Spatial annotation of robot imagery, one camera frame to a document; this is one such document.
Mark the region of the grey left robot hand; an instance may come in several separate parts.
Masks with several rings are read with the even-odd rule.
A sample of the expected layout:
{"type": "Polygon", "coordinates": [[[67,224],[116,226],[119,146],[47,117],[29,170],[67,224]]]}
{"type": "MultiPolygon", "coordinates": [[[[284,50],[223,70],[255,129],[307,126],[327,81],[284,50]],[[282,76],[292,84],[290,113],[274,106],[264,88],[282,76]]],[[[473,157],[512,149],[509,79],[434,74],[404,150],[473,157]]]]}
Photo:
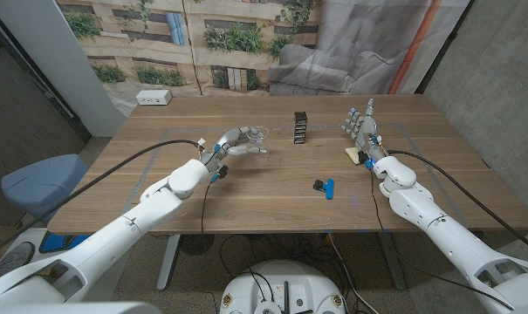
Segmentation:
{"type": "Polygon", "coordinates": [[[216,144],[202,154],[201,162],[210,173],[216,172],[228,155],[267,154],[263,141],[269,129],[263,126],[241,126],[227,131],[216,144]]]}

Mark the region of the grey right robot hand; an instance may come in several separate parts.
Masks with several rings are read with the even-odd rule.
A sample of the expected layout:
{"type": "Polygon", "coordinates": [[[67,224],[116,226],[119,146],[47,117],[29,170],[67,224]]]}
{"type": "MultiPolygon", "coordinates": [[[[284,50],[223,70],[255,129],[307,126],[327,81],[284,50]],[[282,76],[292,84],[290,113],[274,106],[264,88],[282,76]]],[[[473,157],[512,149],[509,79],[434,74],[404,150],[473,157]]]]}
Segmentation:
{"type": "Polygon", "coordinates": [[[381,144],[381,136],[377,132],[373,117],[374,99],[367,103],[364,114],[352,108],[341,129],[354,141],[354,148],[347,148],[346,153],[356,165],[365,165],[371,169],[374,164],[388,156],[381,144]]]}

